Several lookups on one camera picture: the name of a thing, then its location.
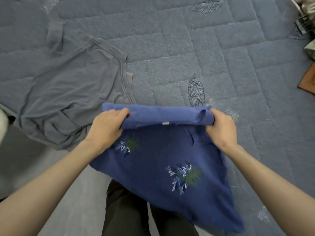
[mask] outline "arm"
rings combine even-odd
[[[72,152],[0,203],[0,235],[37,235],[83,169],[121,135],[129,114],[110,110],[98,115],[89,134]]]
[[[243,174],[275,221],[288,236],[315,235],[315,199],[249,155],[236,140],[230,116],[211,109],[215,124],[206,130]]]

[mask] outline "person's right arm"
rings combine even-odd
[[[288,236],[315,235],[315,199],[249,155],[237,144],[233,119],[211,109],[213,126],[206,131],[240,170],[262,203]]]

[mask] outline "trousers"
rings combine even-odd
[[[193,224],[174,212],[150,205],[160,236],[199,236]],[[151,236],[147,202],[112,180],[106,197],[102,236]]]

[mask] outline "floral design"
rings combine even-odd
[[[140,149],[138,145],[138,139],[136,139],[136,135],[132,133],[127,142],[121,141],[119,144],[117,144],[115,153],[120,154],[123,152],[124,157],[126,157],[130,152],[133,152],[136,149]]]
[[[198,168],[193,168],[189,162],[185,162],[185,166],[183,166],[182,164],[176,164],[177,169],[170,166],[165,168],[168,173],[173,177],[172,184],[174,186],[172,191],[176,191],[179,189],[179,195],[182,195],[187,190],[188,186],[197,186],[198,181],[201,181],[199,176],[202,174],[202,170]]]

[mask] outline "blue garment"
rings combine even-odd
[[[204,127],[214,123],[211,107],[103,104],[103,111],[124,107],[121,137],[90,165],[196,225],[241,233],[224,155]]]

